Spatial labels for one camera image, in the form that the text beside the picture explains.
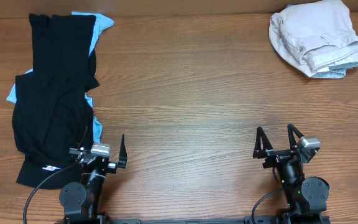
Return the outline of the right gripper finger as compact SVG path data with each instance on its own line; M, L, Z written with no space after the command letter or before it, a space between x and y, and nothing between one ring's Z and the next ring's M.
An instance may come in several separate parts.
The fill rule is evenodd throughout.
M253 158L263 159L273 152L273 147L262 127L257 128Z
M296 146L295 136L297 136L300 139L304 135L291 123L287 125L287 131L288 131L290 149L294 149Z

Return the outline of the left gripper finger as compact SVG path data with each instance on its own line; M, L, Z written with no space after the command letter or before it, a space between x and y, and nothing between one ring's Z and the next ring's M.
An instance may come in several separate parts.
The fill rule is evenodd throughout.
M126 152L126 146L125 146L125 135L123 134L122 138L121 138L119 161L117 163L117 166L119 168L125 169L126 165L127 165L127 152Z
M87 132L88 132L88 127L85 126L85 131L84 131L84 133L83 133L83 135L81 137L80 143L78 144L77 150L80 150L83 147L83 142L84 142L84 140L86 138L86 133Z

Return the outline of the black t-shirt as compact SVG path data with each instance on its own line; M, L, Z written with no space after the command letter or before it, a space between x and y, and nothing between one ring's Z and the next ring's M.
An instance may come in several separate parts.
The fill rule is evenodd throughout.
M93 110L85 92L99 83L89 55L95 16L29 15L33 71L16 76L12 127L17 149L35 161L66 167L69 150L92 145Z

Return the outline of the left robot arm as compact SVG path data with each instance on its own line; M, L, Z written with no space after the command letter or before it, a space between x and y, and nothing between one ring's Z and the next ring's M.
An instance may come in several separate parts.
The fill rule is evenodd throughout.
M121 137L119 160L111 162L108 144L94 143L89 149L82 143L70 148L80 166L79 182L66 184L60 192L59 200L64 209L63 223L112 223L106 213L99 211L99 204L107 174L115 174L117 169L127 165L125 135Z

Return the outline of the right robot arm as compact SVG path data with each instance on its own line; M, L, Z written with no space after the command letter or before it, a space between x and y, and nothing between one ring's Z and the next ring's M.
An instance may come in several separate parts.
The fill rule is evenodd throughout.
M304 165L309 163L320 149L319 139L306 137L293 124L287 125L290 148L276 151L261 127L256 130L254 159L264 159L264 169L272 169L273 176L282 187L264 195L254 205L251 223L276 224L324 224L329 217L323 216L330 186L320 177L306 178ZM267 198L280 192L285 194L287 208L278 209L272 216L257 216L257 207Z

